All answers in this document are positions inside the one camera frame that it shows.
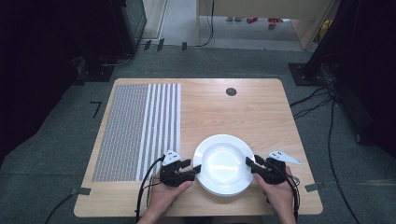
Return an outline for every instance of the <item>black stand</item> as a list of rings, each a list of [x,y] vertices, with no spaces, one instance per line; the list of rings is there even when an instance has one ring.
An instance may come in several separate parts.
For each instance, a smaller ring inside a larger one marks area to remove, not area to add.
[[[327,86],[327,82],[320,76],[305,72],[306,63],[289,63],[289,69],[296,86]]]

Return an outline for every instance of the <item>gray carpet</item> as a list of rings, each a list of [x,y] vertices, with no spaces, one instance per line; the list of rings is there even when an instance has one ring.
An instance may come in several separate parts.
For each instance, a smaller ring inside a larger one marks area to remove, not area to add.
[[[116,67],[110,82],[72,86],[39,132],[6,157],[0,172],[0,223],[44,223],[69,190],[80,187],[115,79],[276,77],[282,81],[292,103],[316,88],[296,87],[288,63],[305,63],[310,57],[311,53],[306,51],[214,48],[182,51],[181,47],[170,46],[164,46],[161,51],[155,46],[146,51],[139,49],[133,61]],[[326,98],[326,95],[316,96],[292,111],[295,114]],[[96,105],[90,101],[103,102],[96,118],[92,117]],[[326,186],[319,192],[323,212],[317,216],[300,216],[300,223],[354,223],[332,177],[327,151],[330,117],[328,104],[296,120],[314,178]],[[396,187],[367,182],[395,178],[394,159],[379,147],[355,143],[353,125],[340,104],[335,105],[332,132],[335,172],[358,219],[361,223],[394,223]],[[50,223],[134,223],[131,217],[75,217],[75,203],[76,198],[72,198],[61,206]],[[263,221],[276,223],[271,216],[263,217]]]

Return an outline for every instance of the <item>striped pattern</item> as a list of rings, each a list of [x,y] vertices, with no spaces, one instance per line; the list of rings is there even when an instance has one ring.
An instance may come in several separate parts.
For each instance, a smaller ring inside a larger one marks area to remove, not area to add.
[[[92,181],[142,180],[168,149],[179,153],[180,90],[180,84],[116,88]]]

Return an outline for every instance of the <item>hand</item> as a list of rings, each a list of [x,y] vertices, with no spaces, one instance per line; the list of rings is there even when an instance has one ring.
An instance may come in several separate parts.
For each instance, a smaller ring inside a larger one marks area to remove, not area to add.
[[[291,175],[289,166],[286,166],[286,173]],[[287,181],[278,184],[270,185],[265,183],[262,177],[258,174],[254,174],[257,184],[260,185],[262,193],[267,196],[268,201],[275,210],[276,215],[279,218],[280,223],[296,223],[293,214],[293,193],[290,185]]]
[[[160,183],[160,173],[153,179],[152,184]],[[140,224],[155,223],[160,217],[163,217],[169,207],[177,200],[177,196],[191,187],[192,182],[186,181],[177,188],[168,187],[165,184],[159,184],[151,187],[148,210],[140,218]]]

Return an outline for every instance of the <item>white plate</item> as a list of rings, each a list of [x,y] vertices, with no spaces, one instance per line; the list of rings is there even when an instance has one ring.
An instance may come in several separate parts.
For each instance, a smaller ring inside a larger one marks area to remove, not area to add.
[[[217,134],[206,138],[195,150],[193,167],[202,165],[196,177],[204,189],[222,197],[234,196],[244,191],[253,179],[246,157],[254,160],[244,141]]]

